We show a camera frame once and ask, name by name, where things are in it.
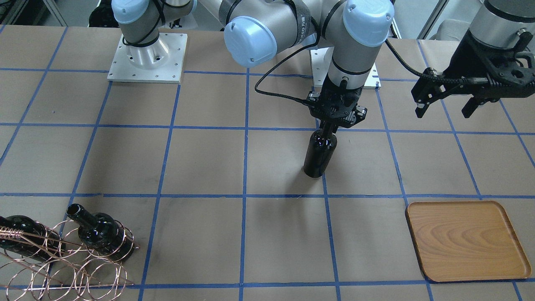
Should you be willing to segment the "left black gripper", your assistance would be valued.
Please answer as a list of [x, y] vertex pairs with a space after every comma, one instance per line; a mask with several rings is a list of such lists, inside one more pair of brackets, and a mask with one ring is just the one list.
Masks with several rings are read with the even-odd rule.
[[485, 99], [525, 98], [534, 94], [534, 54], [527, 51], [531, 33], [518, 34], [518, 41], [497, 48], [466, 33], [449, 66], [438, 75], [428, 67], [411, 91], [416, 116], [422, 118], [430, 105], [451, 94], [470, 94], [461, 112], [470, 118]]

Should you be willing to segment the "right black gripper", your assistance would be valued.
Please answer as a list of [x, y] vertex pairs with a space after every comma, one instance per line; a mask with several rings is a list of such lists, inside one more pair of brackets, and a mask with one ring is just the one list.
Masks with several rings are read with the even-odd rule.
[[311, 91], [307, 96], [307, 106], [311, 116], [330, 122], [338, 127], [351, 128], [365, 120], [367, 109], [358, 105], [363, 87], [348, 89], [347, 80], [336, 85], [325, 80], [321, 92]]

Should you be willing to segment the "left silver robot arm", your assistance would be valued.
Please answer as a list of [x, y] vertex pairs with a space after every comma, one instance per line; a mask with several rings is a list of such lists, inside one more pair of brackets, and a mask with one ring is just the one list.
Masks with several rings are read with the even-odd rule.
[[533, 0], [486, 0], [441, 73], [428, 67], [411, 90], [415, 113], [449, 95], [471, 95], [462, 109], [470, 118], [476, 108], [502, 98], [534, 94]]

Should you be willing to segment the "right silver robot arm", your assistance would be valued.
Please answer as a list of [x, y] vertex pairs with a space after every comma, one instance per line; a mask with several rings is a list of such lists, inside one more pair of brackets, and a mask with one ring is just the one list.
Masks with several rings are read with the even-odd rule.
[[218, 23], [227, 50], [243, 67], [271, 61], [293, 46], [306, 50], [325, 42], [332, 55], [321, 91], [293, 101], [306, 105], [329, 133], [365, 119], [358, 101], [380, 48], [389, 44], [393, 0], [112, 0], [134, 65], [153, 66], [163, 58], [159, 29], [197, 6]]

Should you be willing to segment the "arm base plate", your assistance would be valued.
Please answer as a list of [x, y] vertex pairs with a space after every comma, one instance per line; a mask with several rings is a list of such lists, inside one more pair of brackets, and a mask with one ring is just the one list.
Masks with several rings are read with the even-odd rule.
[[331, 46], [310, 50], [313, 72], [313, 87], [321, 88], [326, 77], [337, 83], [343, 76], [349, 77], [348, 88], [363, 86], [364, 89], [381, 88], [375, 59], [379, 47], [358, 46], [347, 48]]
[[160, 33], [154, 44], [135, 47], [125, 45], [120, 38], [107, 79], [179, 84], [188, 39], [185, 33]]

